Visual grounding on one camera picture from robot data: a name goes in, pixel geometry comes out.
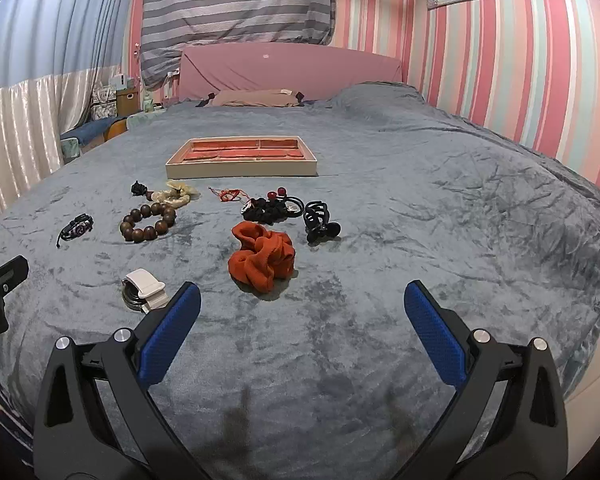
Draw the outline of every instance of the beige pillow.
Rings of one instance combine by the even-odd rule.
[[[295,90],[221,90],[209,101],[211,106],[289,107],[302,104],[304,95]]]

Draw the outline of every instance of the pink striped wallpaper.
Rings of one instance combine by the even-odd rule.
[[[140,14],[131,12],[138,23]],[[129,30],[133,45],[139,26]],[[600,0],[474,0],[435,10],[426,0],[337,0],[332,45],[402,59],[403,80],[430,104],[600,186]],[[177,80],[155,100],[172,92]]]

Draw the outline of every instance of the bed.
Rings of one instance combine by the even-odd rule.
[[[299,135],[318,176],[197,180],[201,197],[168,235],[122,239],[119,222],[142,203],[131,184],[163,187],[164,163],[185,140],[263,132]],[[278,186],[327,202],[342,233],[309,246],[299,219],[277,224],[296,247],[296,273],[256,295],[226,268],[240,206],[207,187],[265,196]],[[81,212],[94,230],[56,249],[59,229]],[[16,254],[30,274],[10,295],[0,382],[29,420],[59,336],[93,342],[138,322],[120,298],[126,273],[144,267],[171,294],[198,284],[202,314],[151,393],[214,478],[390,478],[453,394],[404,316],[413,279],[500,341],[547,339],[566,396],[585,398],[577,388],[600,336],[600,190],[395,82],[299,108],[171,107],[3,214],[0,263]],[[586,424],[581,409],[570,416]]]

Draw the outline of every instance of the black hair clip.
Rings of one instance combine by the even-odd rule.
[[[324,202],[316,200],[304,206],[306,241],[315,242],[318,238],[335,238],[340,234],[340,224],[329,222],[329,210]]]
[[[91,231],[91,229],[93,229],[93,218],[84,213],[78,215],[62,228],[62,231],[58,235],[58,241],[56,241],[56,247],[60,248],[60,238],[67,242],[81,237],[85,232]]]
[[[211,94],[209,94],[206,99],[203,99],[202,101],[200,101],[197,105],[196,108],[203,108],[205,106],[207,106],[209,104],[210,101],[212,101],[213,99],[216,98],[216,94],[214,94],[213,92],[211,92]]]

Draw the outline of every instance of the gray striped comforter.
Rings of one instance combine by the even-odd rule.
[[[188,44],[331,39],[335,0],[144,0],[141,69],[149,88],[177,69]]]

